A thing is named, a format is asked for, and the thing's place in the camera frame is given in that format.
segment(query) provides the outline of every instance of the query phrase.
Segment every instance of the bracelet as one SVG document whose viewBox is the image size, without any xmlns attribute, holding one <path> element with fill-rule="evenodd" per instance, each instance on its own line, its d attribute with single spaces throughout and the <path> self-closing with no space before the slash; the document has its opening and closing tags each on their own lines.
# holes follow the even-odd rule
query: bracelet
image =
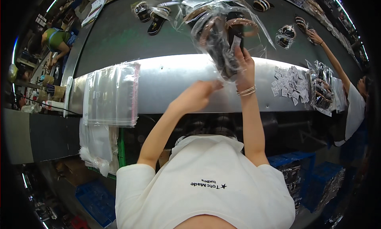
<svg viewBox="0 0 381 229">
<path fill-rule="evenodd" d="M 248 88 L 248 89 L 246 89 L 246 90 L 244 90 L 244 91 L 241 91 L 241 92 L 238 92 L 238 90 L 237 90 L 237 91 L 236 91 L 236 94 L 237 94 L 238 96 L 246 96 L 246 95 L 249 95 L 249 94 L 251 94 L 251 93 L 255 93 L 255 91 L 256 91 L 256 87 L 255 87 L 255 85 L 254 85 L 254 87 Z"/>
</svg>

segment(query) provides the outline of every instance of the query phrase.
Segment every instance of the woman's arm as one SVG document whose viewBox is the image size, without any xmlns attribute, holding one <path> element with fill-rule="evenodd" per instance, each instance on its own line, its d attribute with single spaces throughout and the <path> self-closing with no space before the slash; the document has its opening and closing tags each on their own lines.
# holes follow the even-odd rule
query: woman's arm
<svg viewBox="0 0 381 229">
<path fill-rule="evenodd" d="M 348 94 L 349 86 L 350 86 L 350 80 L 349 80 L 348 76 L 345 74 L 343 68 L 341 67 L 341 65 L 339 63 L 339 61 L 336 59 L 336 57 L 333 55 L 333 53 L 328 48 L 326 43 L 321 39 L 321 37 L 318 36 L 318 34 L 311 32 L 309 30 L 306 30 L 306 31 L 307 31 L 307 34 L 310 36 L 311 40 L 313 40 L 315 43 L 317 43 L 323 47 L 323 50 L 326 53 L 326 55 L 328 56 L 328 59 L 330 60 L 333 68 L 336 70 L 336 73 L 339 75 L 339 78 L 343 82 L 345 92 L 347 92 L 347 94 Z"/>
<path fill-rule="evenodd" d="M 59 59 L 61 59 L 63 56 L 65 56 L 67 53 L 70 52 L 70 47 L 65 44 L 65 42 L 61 42 L 61 44 L 57 47 L 61 51 L 60 54 L 58 54 L 52 61 L 52 65 L 55 65 Z"/>
<path fill-rule="evenodd" d="M 146 164 L 155 169 L 156 162 L 180 118 L 187 113 L 197 112 L 206 107 L 211 93 L 221 88 L 221 83 L 216 81 L 197 81 L 170 103 L 144 141 L 137 163 Z"/>
<path fill-rule="evenodd" d="M 255 85 L 255 63 L 245 48 L 243 53 L 239 47 L 236 48 L 236 58 L 243 69 L 237 79 L 237 90 L 241 92 Z M 256 94 L 252 93 L 241 96 L 241 106 L 245 156 L 255 166 L 269 165 L 269 161 L 264 152 L 264 131 Z"/>
</svg>

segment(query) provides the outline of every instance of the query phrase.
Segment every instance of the cable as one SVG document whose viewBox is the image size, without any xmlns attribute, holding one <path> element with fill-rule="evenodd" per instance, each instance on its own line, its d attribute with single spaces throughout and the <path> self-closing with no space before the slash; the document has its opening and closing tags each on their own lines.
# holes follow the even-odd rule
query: cable
<svg viewBox="0 0 381 229">
<path fill-rule="evenodd" d="M 39 102 L 37 102 L 37 101 L 35 101 L 35 100 L 32 100 L 32 99 L 30 99 L 30 98 L 27 98 L 27 97 L 21 95 L 21 94 L 18 94 L 18 93 L 15 93 L 15 92 L 11 92 L 11 93 L 16 94 L 16 95 L 19 95 L 20 97 L 26 98 L 26 99 L 28 99 L 29 101 L 39 103 Z M 51 106 L 51 105 L 48 105 L 48 104 L 45 104 L 45 103 L 39 103 L 39 104 L 42 104 L 42 105 L 45 105 L 45 106 Z M 82 115 L 82 114 L 79 114 L 79 113 L 77 113 L 77 112 L 72 112 L 72 111 L 67 110 L 67 109 L 64 109 L 64 108 L 59 108 L 59 107 L 53 107 L 53 108 L 62 109 L 62 110 L 65 110 L 65 111 L 68 111 L 68 112 L 71 112 L 71 113 L 74 113 L 74 114 L 77 114 L 77 115 Z"/>
</svg>

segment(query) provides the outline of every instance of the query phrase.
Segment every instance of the fluorescent light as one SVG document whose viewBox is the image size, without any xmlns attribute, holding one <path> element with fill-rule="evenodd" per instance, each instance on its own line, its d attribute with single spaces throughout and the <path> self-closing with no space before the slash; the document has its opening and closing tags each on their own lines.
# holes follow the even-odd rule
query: fluorescent light
<svg viewBox="0 0 381 229">
<path fill-rule="evenodd" d="M 350 21 L 350 23 L 352 24 L 353 28 L 355 28 L 355 25 L 353 24 L 352 20 L 350 19 L 350 17 L 348 16 L 348 13 L 346 12 L 346 10 L 344 9 L 344 7 L 341 5 L 341 3 L 339 2 L 339 0 L 335 0 L 337 2 L 337 4 L 339 4 L 339 6 L 341 7 L 341 9 L 344 11 L 345 15 L 347 15 L 347 18 L 348 20 Z"/>
<path fill-rule="evenodd" d="M 367 60 L 369 60 L 369 59 L 368 59 L 368 55 L 367 55 L 367 52 L 365 51 L 365 47 L 364 47 L 364 46 L 362 46 L 362 48 L 364 49 L 365 57 L 367 58 Z"/>
<path fill-rule="evenodd" d="M 49 229 L 48 226 L 45 224 L 45 222 L 43 221 L 42 224 L 44 224 L 45 228 L 46 229 Z"/>
<path fill-rule="evenodd" d="M 46 12 L 48 12 L 50 10 L 50 8 L 54 5 L 54 3 L 56 3 L 57 0 L 54 0 L 51 4 L 50 4 L 50 7 L 46 10 Z"/>
<path fill-rule="evenodd" d="M 25 176 L 24 176 L 24 173 L 22 173 L 22 179 L 24 180 L 24 185 L 25 185 L 25 188 L 27 189 L 28 186 L 26 185 L 26 181 L 25 181 Z"/>
<path fill-rule="evenodd" d="M 12 64 L 14 64 L 14 52 L 16 51 L 16 44 L 17 44 L 18 39 L 19 39 L 19 37 L 17 36 L 16 41 L 14 42 L 14 46 L 13 46 Z"/>
</svg>

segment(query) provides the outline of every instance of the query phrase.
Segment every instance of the worker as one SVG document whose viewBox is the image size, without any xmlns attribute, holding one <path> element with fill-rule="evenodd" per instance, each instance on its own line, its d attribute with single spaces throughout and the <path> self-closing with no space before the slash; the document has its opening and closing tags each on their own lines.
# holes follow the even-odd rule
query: worker
<svg viewBox="0 0 381 229">
<path fill-rule="evenodd" d="M 67 58 L 71 47 L 76 39 L 76 35 L 73 32 L 59 30 L 57 28 L 49 28 L 42 35 L 37 33 L 31 37 L 28 43 L 28 51 L 30 54 L 39 53 L 43 45 L 46 45 L 50 50 L 47 67 L 54 66 L 59 59 L 63 57 L 62 73 L 64 72 Z M 59 54 L 52 59 L 53 53 Z"/>
<path fill-rule="evenodd" d="M 369 97 L 369 90 L 372 81 L 369 77 L 364 76 L 357 82 L 357 90 L 355 86 L 350 82 L 339 61 L 333 55 L 323 39 L 317 33 L 311 32 L 309 30 L 307 30 L 307 34 L 312 41 L 323 47 L 323 50 L 328 56 L 328 59 L 330 60 L 333 68 L 336 70 L 336 73 L 339 75 L 339 78 L 343 82 L 347 100 L 349 102 L 348 110 L 346 112 L 347 117 L 343 127 L 345 130 L 339 131 L 338 128 L 336 128 L 336 132 L 333 136 L 335 146 L 341 146 L 346 141 L 348 141 L 348 139 L 355 133 L 355 131 L 364 121 L 365 106 L 366 101 Z"/>
<path fill-rule="evenodd" d="M 283 174 L 269 165 L 255 94 L 255 64 L 237 47 L 245 71 L 237 76 L 243 143 L 222 135 L 192 135 L 172 149 L 155 173 L 157 160 L 183 115 L 207 106 L 222 88 L 197 81 L 169 104 L 147 136 L 136 164 L 117 171 L 117 227 L 127 228 L 290 228 L 295 206 Z"/>
</svg>

